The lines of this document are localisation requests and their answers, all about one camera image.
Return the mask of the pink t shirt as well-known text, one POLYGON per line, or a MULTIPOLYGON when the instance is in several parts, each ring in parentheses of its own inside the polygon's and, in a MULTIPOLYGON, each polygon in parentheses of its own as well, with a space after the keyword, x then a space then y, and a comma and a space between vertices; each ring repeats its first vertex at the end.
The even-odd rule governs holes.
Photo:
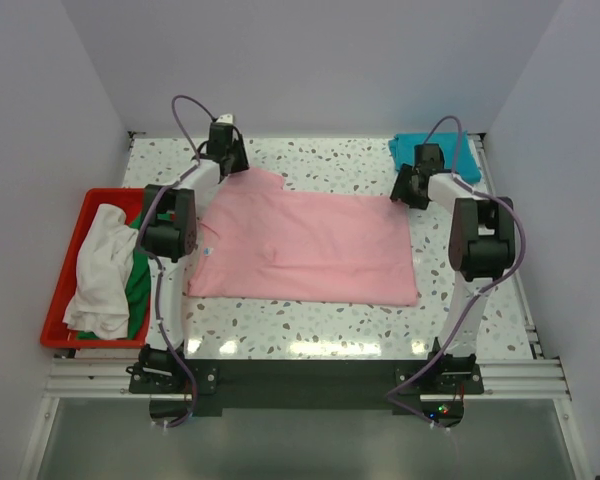
POLYGON ((413 306, 406 208, 292 191, 259 168, 228 177, 200 221, 191 297, 413 306))

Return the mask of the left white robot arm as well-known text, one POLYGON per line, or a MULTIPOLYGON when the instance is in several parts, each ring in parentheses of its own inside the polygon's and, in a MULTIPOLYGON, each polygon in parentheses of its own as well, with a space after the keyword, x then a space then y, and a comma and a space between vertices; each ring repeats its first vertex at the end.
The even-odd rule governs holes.
POLYGON ((228 176, 247 170, 244 139, 232 114, 209 127, 204 151, 194 164, 165 185, 143 190, 138 249, 148 256, 150 317, 145 344, 154 350, 184 342, 183 293, 186 268, 197 245, 198 215, 228 176))

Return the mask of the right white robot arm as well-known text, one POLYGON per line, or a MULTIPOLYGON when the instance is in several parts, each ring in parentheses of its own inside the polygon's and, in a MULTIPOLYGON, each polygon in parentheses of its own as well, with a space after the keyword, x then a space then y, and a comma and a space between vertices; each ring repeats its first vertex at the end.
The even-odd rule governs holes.
POLYGON ((474 355, 490 292, 516 258, 512 202, 463 182, 445 167, 441 148, 432 143, 414 147, 414 161, 400 167, 390 199, 418 210, 435 203, 450 213, 447 253, 455 283, 432 352, 453 358, 474 355))

